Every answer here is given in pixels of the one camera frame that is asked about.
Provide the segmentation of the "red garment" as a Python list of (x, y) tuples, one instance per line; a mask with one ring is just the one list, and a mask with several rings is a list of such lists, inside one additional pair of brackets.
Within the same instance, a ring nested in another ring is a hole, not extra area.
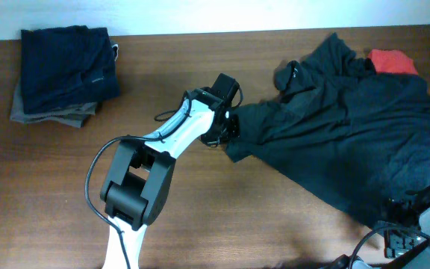
[(399, 50), (373, 49), (367, 57), (377, 73), (418, 75), (414, 60)]

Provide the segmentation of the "folded navy blue garment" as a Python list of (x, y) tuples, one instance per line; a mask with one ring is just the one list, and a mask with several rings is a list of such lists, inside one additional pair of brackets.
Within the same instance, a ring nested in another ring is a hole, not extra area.
[(120, 95), (106, 28), (22, 30), (20, 87), (26, 114), (103, 102)]

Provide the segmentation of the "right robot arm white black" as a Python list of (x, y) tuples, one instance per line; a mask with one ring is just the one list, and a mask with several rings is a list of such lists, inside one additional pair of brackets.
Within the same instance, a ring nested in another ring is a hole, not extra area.
[[(430, 185), (406, 195), (407, 200), (387, 202), (386, 221), (379, 221), (351, 255), (339, 256), (322, 269), (430, 268)], [(383, 237), (388, 263), (370, 265), (358, 255), (374, 235)]]

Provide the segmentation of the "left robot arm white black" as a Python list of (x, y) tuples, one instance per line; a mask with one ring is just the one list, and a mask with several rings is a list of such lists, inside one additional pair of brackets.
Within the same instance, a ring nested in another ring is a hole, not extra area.
[(161, 213), (177, 158), (195, 140), (217, 147), (238, 135), (232, 101), (243, 92), (238, 82), (219, 74), (213, 86), (184, 93), (179, 108), (156, 116), (161, 126), (142, 137), (108, 141), (116, 151), (100, 190), (109, 226), (104, 268), (138, 268), (147, 228)]

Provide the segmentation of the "dark green t-shirt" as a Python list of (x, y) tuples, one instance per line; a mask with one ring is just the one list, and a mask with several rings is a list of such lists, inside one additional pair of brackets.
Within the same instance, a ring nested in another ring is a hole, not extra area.
[(278, 101), (244, 105), (232, 161), (255, 156), (366, 226), (430, 185), (430, 95), (418, 75), (378, 73), (336, 34), (275, 76)]

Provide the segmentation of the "folded grey garment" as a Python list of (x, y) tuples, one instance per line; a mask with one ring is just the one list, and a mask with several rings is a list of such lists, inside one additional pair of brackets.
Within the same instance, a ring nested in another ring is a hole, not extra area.
[[(112, 49), (112, 54), (114, 58), (113, 61), (115, 63), (118, 58), (119, 44), (115, 41), (112, 41), (110, 38), (108, 40), (110, 43), (110, 48)], [(105, 75), (105, 77), (102, 78), (101, 76), (101, 78), (93, 80), (92, 82), (93, 84), (95, 84), (96, 82), (104, 82), (105, 86), (108, 86), (105, 93), (106, 97), (108, 97), (109, 99), (117, 97), (120, 94), (119, 85), (116, 83), (115, 77), (109, 79), (109, 75)], [(22, 98), (20, 80), (18, 80), (13, 93), (13, 103), (12, 108), (10, 110), (10, 120), (24, 124), (39, 123), (51, 120), (63, 123), (68, 126), (81, 128), (84, 124), (84, 121), (89, 116), (96, 114), (96, 109), (99, 107), (101, 102), (102, 101), (69, 105), (63, 108), (55, 108), (43, 113), (26, 114), (24, 112), (24, 102)]]

